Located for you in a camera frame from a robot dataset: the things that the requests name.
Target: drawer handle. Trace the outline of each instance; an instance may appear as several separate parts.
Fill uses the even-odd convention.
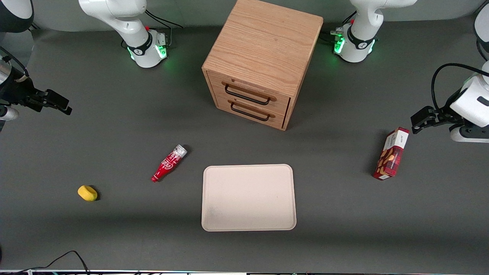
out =
[[[235,92],[231,92],[227,88],[229,88],[229,85],[228,84],[226,84],[226,87],[224,88],[224,90],[226,91],[227,94],[230,94],[230,95],[233,95],[233,96],[237,96],[237,97],[242,98],[242,99],[246,99],[246,100],[251,101],[251,102],[256,103],[256,104],[267,105],[270,102],[270,97],[265,102],[263,102],[263,101],[260,101],[260,100],[253,99],[251,97],[247,97],[247,96],[244,96],[244,95],[240,95],[238,93],[235,93]]]
[[[257,120],[267,121],[270,118],[270,115],[267,115],[266,118],[262,118],[262,117],[259,117],[259,116],[256,116],[256,115],[248,114],[247,112],[238,110],[238,109],[234,108],[233,106],[234,106],[234,102],[231,102],[231,110],[233,110],[233,111],[235,111],[237,113],[240,113],[242,115],[247,115],[247,116],[252,117],[254,119],[257,119]]]

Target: white tray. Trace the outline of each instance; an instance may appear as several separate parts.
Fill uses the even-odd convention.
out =
[[[204,170],[204,230],[291,230],[295,224],[294,181],[287,164],[209,166]]]

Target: red box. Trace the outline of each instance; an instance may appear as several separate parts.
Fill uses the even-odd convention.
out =
[[[383,181],[396,175],[408,135],[409,130],[399,127],[387,136],[374,178]]]

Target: cable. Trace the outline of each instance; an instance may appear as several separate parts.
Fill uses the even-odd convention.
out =
[[[446,63],[446,64],[443,64],[440,67],[438,67],[438,69],[436,69],[435,73],[433,74],[433,78],[431,78],[431,99],[433,100],[433,105],[435,106],[435,109],[439,114],[441,114],[441,112],[440,112],[440,108],[438,107],[438,104],[436,102],[436,97],[435,97],[435,80],[436,80],[436,76],[438,75],[438,73],[443,68],[449,67],[449,66],[460,67],[460,68],[471,70],[471,71],[476,72],[476,73],[480,73],[481,75],[484,75],[484,76],[489,76],[489,72],[485,72],[485,71],[480,70],[478,68],[474,68],[472,66],[459,64],[459,63]]]
[[[153,20],[155,20],[156,22],[166,26],[167,28],[170,29],[170,42],[168,43],[168,46],[171,46],[172,45],[172,41],[173,41],[173,28],[170,27],[169,25],[161,22],[160,20],[156,19],[154,15],[152,15],[151,13],[149,13],[148,11],[145,11],[146,15],[148,15],[149,17],[153,18]]]
[[[145,11],[146,15],[148,15],[149,17],[153,18],[153,20],[155,20],[156,22],[166,26],[167,28],[171,29],[172,27],[170,27],[169,25],[161,22],[160,20],[158,20],[154,15],[152,15],[151,13],[149,13],[148,11]]]
[[[486,57],[486,55],[482,52],[482,49],[481,49],[481,44],[480,42],[477,40],[475,42],[475,45],[477,46],[477,51],[481,54],[482,58],[484,58],[484,60],[488,60],[488,58]]]
[[[0,50],[12,57],[12,59],[21,66],[21,68],[24,70],[25,76],[29,77],[29,72],[27,71],[27,68],[20,62],[15,56],[13,56],[10,52],[8,52],[6,49],[4,49],[2,46],[0,46]]]
[[[12,273],[11,275],[19,275],[19,274],[22,274],[22,273],[24,273],[24,272],[26,272],[26,271],[28,271],[28,270],[31,270],[31,269],[44,269],[44,268],[48,268],[48,267],[50,267],[50,266],[51,266],[51,265],[52,265],[54,262],[56,262],[57,260],[59,260],[59,259],[63,258],[64,256],[66,256],[66,255],[67,255],[67,254],[69,254],[70,252],[73,252],[73,253],[75,253],[75,254],[78,256],[78,258],[79,258],[79,259],[80,259],[80,261],[82,262],[82,265],[83,265],[83,268],[85,269],[85,272],[87,273],[87,275],[90,275],[89,269],[88,269],[87,265],[85,264],[85,261],[84,261],[84,260],[82,259],[82,257],[81,257],[81,256],[78,254],[78,252],[77,252],[77,251],[75,251],[75,250],[70,250],[70,251],[68,251],[68,252],[64,253],[63,255],[61,255],[61,256],[59,256],[59,257],[57,257],[56,259],[54,259],[52,262],[50,262],[50,263],[49,263],[48,265],[46,265],[46,266],[31,267],[31,268],[28,268],[28,269],[24,269],[24,270],[22,270],[22,271],[18,271],[18,272]]]
[[[156,18],[158,18],[158,19],[160,19],[160,20],[163,20],[163,21],[165,21],[165,22],[167,22],[167,23],[170,23],[170,24],[173,24],[173,25],[175,25],[175,26],[179,26],[179,27],[183,28],[183,26],[182,26],[182,25],[177,24],[177,23],[173,23],[173,22],[168,21],[168,20],[165,20],[165,19],[163,19],[163,18],[160,18],[160,17],[158,17],[158,16],[156,16],[156,15],[152,14],[152,13],[151,13],[149,10],[146,10],[146,13],[147,13],[148,15],[152,15],[153,17],[156,17]]]
[[[348,20],[350,20],[350,19],[353,17],[353,15],[355,15],[355,14],[356,14],[356,11],[355,11],[355,12],[353,12],[353,13],[352,13],[350,16],[348,16],[347,18],[345,18],[345,20],[343,20],[343,22],[342,22],[342,23],[344,24],[344,23],[348,22]]]

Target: gray table surface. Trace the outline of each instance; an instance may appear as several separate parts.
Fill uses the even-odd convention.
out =
[[[427,129],[409,137],[395,178],[371,176],[386,134],[431,104],[438,66],[482,66],[472,20],[385,23],[361,64],[319,42],[285,132],[215,108],[200,67],[219,28],[176,30],[153,69],[115,32],[38,32],[32,79],[73,114],[19,108],[0,135],[0,267],[75,249],[91,269],[489,273],[488,145]],[[440,101],[470,75],[445,69]],[[191,152],[152,183],[179,143]],[[293,168],[296,228],[205,232],[204,169],[263,163]],[[83,184],[102,199],[84,202]],[[69,256],[52,268],[81,265]]]

